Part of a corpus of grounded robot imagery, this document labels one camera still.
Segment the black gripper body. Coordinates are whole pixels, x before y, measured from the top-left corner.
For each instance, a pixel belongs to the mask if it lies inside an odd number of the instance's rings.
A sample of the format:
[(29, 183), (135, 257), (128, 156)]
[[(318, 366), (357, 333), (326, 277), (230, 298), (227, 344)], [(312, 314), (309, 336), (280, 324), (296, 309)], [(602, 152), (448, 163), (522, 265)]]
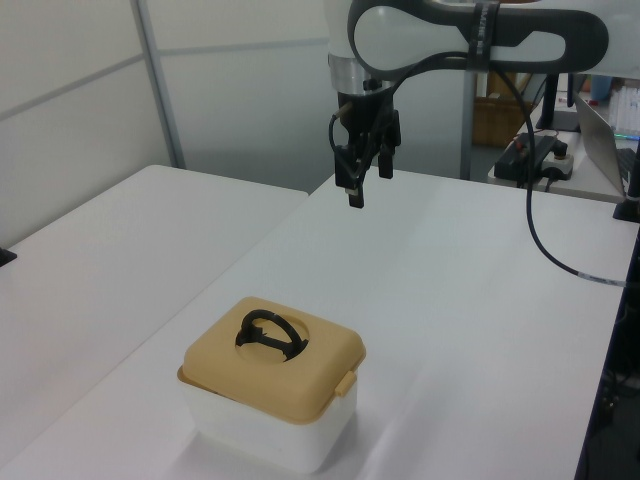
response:
[(363, 150), (372, 131), (376, 131), (377, 143), (384, 141), (392, 150), (399, 146), (399, 113), (385, 91), (371, 95), (338, 93), (338, 105), (351, 104), (351, 109), (341, 118), (348, 132), (348, 145)]

